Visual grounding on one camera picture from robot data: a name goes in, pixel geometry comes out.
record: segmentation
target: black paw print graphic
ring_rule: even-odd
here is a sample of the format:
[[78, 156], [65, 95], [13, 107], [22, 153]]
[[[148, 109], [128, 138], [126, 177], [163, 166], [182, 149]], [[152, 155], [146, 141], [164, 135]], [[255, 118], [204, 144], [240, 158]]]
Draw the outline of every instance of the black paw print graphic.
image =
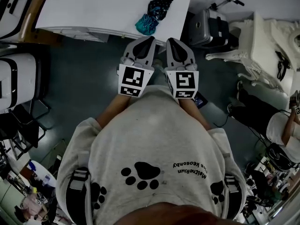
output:
[[94, 209], [100, 209], [100, 204], [105, 201], [105, 197], [103, 195], [106, 195], [106, 193], [106, 188], [100, 187], [96, 182], [93, 182], [90, 185], [90, 198]]
[[[156, 178], [160, 174], [160, 169], [158, 167], [151, 166], [150, 164], [145, 162], [135, 163], [135, 169], [137, 171], [137, 175], [139, 176], [139, 178], [142, 179], [142, 181], [140, 181], [137, 184], [137, 189], [139, 190], [144, 190], [148, 186], [148, 182], [145, 180]], [[123, 168], [121, 174], [124, 177], [128, 177], [131, 174], [131, 169], [128, 167]], [[133, 176], [126, 178], [125, 181], [127, 185], [133, 185], [135, 182], [136, 182], [136, 178]], [[159, 186], [159, 182], [156, 179], [150, 182], [151, 189], [156, 189], [158, 188], [158, 186]]]
[[224, 190], [223, 181], [215, 182], [215, 183], [211, 184], [210, 190], [215, 196], [217, 196], [217, 197], [211, 196], [211, 198], [215, 204], [217, 204], [219, 201], [220, 201], [220, 203], [224, 202], [225, 197], [222, 194], [223, 190]]

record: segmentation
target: white t-shirt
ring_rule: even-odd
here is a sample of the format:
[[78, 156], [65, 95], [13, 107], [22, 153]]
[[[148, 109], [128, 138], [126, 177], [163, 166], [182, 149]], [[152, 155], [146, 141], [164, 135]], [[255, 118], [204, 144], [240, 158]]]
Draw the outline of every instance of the white t-shirt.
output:
[[271, 142], [281, 145], [280, 147], [284, 150], [291, 161], [300, 163], [300, 125], [293, 122], [291, 137], [285, 146], [281, 137], [287, 121], [288, 116], [282, 112], [274, 114], [269, 121], [266, 135]]
[[84, 150], [90, 152], [94, 224], [112, 225], [159, 202], [191, 204], [226, 218], [225, 173], [234, 175], [242, 189], [246, 184], [225, 131], [206, 131], [178, 105], [168, 87], [148, 86], [131, 102], [104, 129], [92, 118], [76, 128], [57, 178], [57, 200], [64, 212], [68, 214], [68, 178]]

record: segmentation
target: human hair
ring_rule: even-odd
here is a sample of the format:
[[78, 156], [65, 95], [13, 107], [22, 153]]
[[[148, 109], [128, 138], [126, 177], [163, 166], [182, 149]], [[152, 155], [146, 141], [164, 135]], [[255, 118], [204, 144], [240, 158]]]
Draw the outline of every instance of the human hair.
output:
[[289, 192], [288, 191], [285, 191], [283, 194], [282, 194], [282, 201], [286, 201], [288, 198], [289, 198]]
[[15, 206], [15, 216], [17, 217], [17, 219], [21, 223], [25, 223], [26, 222], [26, 219], [24, 218], [23, 212], [22, 212], [22, 210], [18, 206]]

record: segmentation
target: white table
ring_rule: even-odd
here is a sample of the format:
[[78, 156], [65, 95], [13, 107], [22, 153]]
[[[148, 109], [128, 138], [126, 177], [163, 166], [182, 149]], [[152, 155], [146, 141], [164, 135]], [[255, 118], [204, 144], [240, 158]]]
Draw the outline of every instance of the white table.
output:
[[[140, 38], [136, 22], [147, 13], [151, 0], [46, 0], [36, 28], [68, 37], [106, 42], [108, 35]], [[168, 38], [180, 39], [190, 0], [173, 0], [166, 18], [153, 36], [165, 46]]]

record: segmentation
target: white wall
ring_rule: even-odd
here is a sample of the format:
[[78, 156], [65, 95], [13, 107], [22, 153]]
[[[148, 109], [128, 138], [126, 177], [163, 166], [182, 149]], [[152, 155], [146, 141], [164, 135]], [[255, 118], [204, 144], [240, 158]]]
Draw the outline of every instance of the white wall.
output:
[[[197, 13], [213, 2], [223, 0], [191, 0], [189, 11]], [[248, 18], [258, 11], [263, 18], [300, 20], [300, 0], [240, 0], [245, 6], [229, 3], [219, 11], [226, 14], [229, 21]]]

